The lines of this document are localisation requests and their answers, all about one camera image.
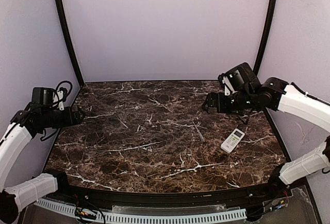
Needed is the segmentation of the white remote control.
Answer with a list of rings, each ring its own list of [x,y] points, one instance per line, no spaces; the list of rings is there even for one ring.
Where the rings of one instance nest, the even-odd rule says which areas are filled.
[[[245,133],[243,131],[234,129],[231,134],[222,142],[221,149],[227,153],[231,153],[244,136]]]

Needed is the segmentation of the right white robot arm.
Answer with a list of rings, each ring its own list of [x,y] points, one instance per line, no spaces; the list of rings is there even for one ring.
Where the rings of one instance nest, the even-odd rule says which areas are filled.
[[[329,103],[301,90],[295,83],[271,77],[261,83],[246,62],[218,76],[222,92],[206,96],[202,109],[222,114],[261,110],[292,114],[329,131]],[[267,182],[266,194],[275,198],[293,182],[329,167],[329,139],[301,157],[276,166]]]

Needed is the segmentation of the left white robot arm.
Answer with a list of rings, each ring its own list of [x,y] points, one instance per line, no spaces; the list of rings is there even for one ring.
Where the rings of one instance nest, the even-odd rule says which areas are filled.
[[[15,186],[6,187],[8,174],[23,149],[41,134],[41,141],[48,139],[46,129],[61,129],[79,125],[85,118],[83,110],[64,106],[71,90],[58,86],[56,89],[35,87],[31,101],[24,110],[18,111],[1,138],[1,221],[13,223],[19,213],[40,198],[57,191],[67,191],[68,177],[65,172],[50,169],[39,176]]]

